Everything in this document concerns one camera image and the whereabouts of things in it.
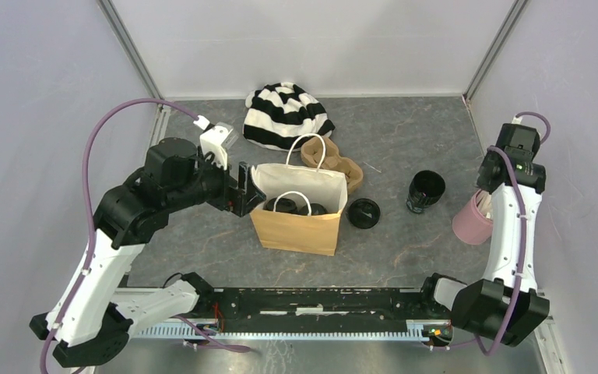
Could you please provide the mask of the brown paper bag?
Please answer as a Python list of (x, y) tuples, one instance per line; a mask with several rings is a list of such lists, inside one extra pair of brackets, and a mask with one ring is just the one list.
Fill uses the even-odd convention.
[(315, 137), (322, 154), (314, 167), (259, 164), (251, 170), (255, 187), (266, 195), (251, 218), (262, 246), (316, 255), (333, 256), (339, 236), (341, 215), (348, 200), (345, 174), (322, 168), (325, 139)]

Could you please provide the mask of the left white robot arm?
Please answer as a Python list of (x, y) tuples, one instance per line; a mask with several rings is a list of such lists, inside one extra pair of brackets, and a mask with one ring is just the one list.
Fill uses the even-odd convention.
[(243, 217), (265, 200), (246, 163), (233, 178), (212, 153), (186, 139), (166, 138), (149, 148), (144, 165), (108, 190), (92, 212), (93, 229), (73, 284), (30, 328), (67, 369), (103, 365), (138, 332), (166, 319), (213, 309), (212, 288), (197, 274), (128, 302), (113, 295), (133, 260), (171, 214), (207, 203)]

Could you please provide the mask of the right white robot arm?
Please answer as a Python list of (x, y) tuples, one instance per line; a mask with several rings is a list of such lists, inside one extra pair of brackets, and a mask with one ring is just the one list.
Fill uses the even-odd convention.
[(534, 128), (514, 122), (501, 127), (477, 179), (491, 195), (493, 220), (484, 275), (464, 284), (434, 273), (418, 298), (429, 318), (449, 310), (452, 326), (471, 333), (486, 356), (500, 345), (518, 345), (550, 314), (549, 300), (538, 294), (533, 265), (536, 216), (546, 185), (545, 167), (533, 161), (541, 140)]

